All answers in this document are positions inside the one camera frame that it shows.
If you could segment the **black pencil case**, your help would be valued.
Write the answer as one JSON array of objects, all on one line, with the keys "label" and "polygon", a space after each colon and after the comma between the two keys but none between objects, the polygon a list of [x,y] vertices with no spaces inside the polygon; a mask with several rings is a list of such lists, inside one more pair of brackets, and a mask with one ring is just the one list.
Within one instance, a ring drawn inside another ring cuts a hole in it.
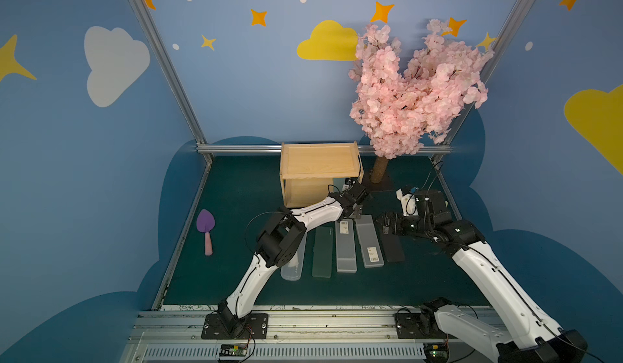
[{"label": "black pencil case", "polygon": [[381,243],[387,262],[404,262],[405,254],[398,235],[390,227],[381,228]]}]

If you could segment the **clear rounded pencil case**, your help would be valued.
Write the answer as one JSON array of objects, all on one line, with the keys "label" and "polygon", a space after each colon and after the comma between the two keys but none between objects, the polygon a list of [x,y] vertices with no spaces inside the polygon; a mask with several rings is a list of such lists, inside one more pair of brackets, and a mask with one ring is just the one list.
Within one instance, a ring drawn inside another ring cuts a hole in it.
[{"label": "clear rounded pencil case", "polygon": [[305,256],[305,248],[307,242],[307,235],[303,236],[303,240],[301,241],[295,256],[281,269],[281,277],[290,282],[295,282],[300,280],[303,274],[303,264],[304,264],[304,256]]}]

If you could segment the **dark green pencil case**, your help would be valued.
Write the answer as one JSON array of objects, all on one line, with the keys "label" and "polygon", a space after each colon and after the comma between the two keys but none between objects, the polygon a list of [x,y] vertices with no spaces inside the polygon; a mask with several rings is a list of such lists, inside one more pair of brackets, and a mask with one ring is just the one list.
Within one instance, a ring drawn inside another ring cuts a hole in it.
[{"label": "dark green pencil case", "polygon": [[330,227],[319,227],[315,232],[312,276],[329,279],[332,275],[334,254],[334,231]]}]

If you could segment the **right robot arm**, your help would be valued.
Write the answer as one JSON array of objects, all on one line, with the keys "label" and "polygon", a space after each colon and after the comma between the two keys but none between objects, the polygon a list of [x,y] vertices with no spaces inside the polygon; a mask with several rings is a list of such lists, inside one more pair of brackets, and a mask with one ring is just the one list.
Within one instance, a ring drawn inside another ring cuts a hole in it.
[{"label": "right robot arm", "polygon": [[493,327],[445,298],[426,302],[419,314],[395,314],[399,336],[414,326],[420,335],[452,335],[492,362],[579,362],[588,343],[541,309],[509,274],[483,234],[467,220],[430,219],[384,213],[377,220],[381,238],[411,236],[438,245],[475,283],[504,327]]}]

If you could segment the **narrow frosted pencil case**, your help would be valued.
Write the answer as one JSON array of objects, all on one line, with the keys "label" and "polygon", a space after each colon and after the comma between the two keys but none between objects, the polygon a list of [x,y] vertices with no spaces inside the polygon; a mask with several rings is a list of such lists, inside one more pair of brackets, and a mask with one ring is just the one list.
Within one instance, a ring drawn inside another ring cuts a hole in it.
[{"label": "narrow frosted pencil case", "polygon": [[360,243],[365,268],[378,268],[385,265],[381,246],[376,235],[371,215],[362,215],[355,220],[355,229]]}]

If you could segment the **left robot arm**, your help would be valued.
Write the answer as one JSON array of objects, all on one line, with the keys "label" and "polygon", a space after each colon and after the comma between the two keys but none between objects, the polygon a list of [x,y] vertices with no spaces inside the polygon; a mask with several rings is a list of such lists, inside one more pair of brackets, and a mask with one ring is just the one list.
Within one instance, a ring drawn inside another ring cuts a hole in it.
[{"label": "left robot arm", "polygon": [[279,208],[259,233],[250,266],[238,286],[217,306],[216,315],[223,333],[237,336],[243,331],[262,289],[277,269],[295,257],[308,231],[352,217],[366,197],[368,190],[356,182],[349,189],[332,192],[309,207]]}]

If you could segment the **wide frosted pencil case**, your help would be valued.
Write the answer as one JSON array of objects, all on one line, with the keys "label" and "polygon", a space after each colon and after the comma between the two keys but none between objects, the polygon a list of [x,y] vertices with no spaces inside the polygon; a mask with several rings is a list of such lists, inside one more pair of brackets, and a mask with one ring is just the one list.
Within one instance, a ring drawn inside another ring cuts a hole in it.
[{"label": "wide frosted pencil case", "polygon": [[337,221],[335,228],[337,272],[355,274],[357,272],[357,260],[353,221],[350,219]]}]

